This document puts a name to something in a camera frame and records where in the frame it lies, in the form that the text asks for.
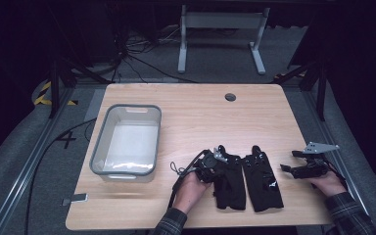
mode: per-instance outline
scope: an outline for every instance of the white logo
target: white logo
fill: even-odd
[[[276,187],[276,183],[277,183],[277,181],[274,181],[273,183],[269,184],[268,186],[269,187]]]

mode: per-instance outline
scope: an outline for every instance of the white metal frame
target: white metal frame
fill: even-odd
[[[212,13],[187,12],[182,6],[181,13],[181,47],[179,50],[178,72],[184,73],[187,57],[187,27],[195,28],[251,28],[258,31],[257,38],[250,42],[250,49],[255,59],[258,74],[265,74],[265,69],[259,53],[259,45],[268,18],[269,8],[262,13]]]

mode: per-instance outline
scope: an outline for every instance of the metal rail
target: metal rail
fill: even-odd
[[[5,202],[2,204],[0,209],[0,234],[3,233],[5,226],[7,225],[12,213],[14,212],[15,207],[20,201],[20,198],[22,197],[24,190],[39,163],[39,159],[43,154],[45,144],[47,143],[47,140],[50,137],[54,126],[60,118],[63,109],[67,105],[72,91],[72,88],[66,88],[66,90],[63,92],[60,109],[55,113],[53,118],[47,120],[43,131],[41,132],[34,148],[32,149],[31,154],[29,155],[23,166],[23,169],[21,170],[17,179],[14,181],[14,184]]]
[[[310,92],[302,92],[302,93],[304,94],[306,105],[309,107],[310,113],[313,119],[315,119],[316,124],[320,132],[322,133],[322,137],[325,141],[325,144],[335,145],[336,142],[334,141],[334,138],[332,137],[332,134],[327,124],[325,123],[325,121],[321,121],[319,119],[319,116],[316,110],[316,101],[313,95]],[[347,179],[349,192],[351,193],[352,197],[362,205],[364,211],[368,214],[367,208],[365,207],[365,204],[363,203],[361,197],[359,196],[358,189],[356,185],[353,184],[353,179],[351,178],[351,175],[342,160],[340,151],[339,150],[332,151],[332,152],[326,153],[326,155],[329,155],[331,157],[329,158],[329,161],[331,161],[335,165],[337,170]]]

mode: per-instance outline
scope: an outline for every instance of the black strap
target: black strap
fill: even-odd
[[[197,161],[197,159],[201,155],[205,155],[210,150],[203,150],[200,154],[197,155],[197,157],[194,158],[194,160],[188,164],[188,166],[182,171],[177,172],[179,174],[178,179],[172,186],[172,193],[170,194],[169,204],[167,205],[168,208],[171,208],[173,205],[173,201],[175,200],[176,193],[178,192],[179,188],[181,187],[182,181],[184,180],[185,176],[189,173],[188,170],[191,168],[191,166]]]
[[[337,175],[337,177],[340,179],[341,184],[344,186],[345,189],[348,191],[348,184],[347,184],[347,179],[340,173],[338,170],[335,169],[335,166],[331,163],[328,162],[328,168]]]

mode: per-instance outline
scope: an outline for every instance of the black glove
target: black glove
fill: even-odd
[[[282,196],[265,152],[255,145],[252,154],[241,160],[249,196],[255,212],[283,208]]]
[[[241,158],[227,154],[222,145],[218,146],[218,151],[227,159],[227,165],[224,175],[213,182],[216,206],[219,209],[230,207],[233,210],[243,211],[246,209],[246,188]]]

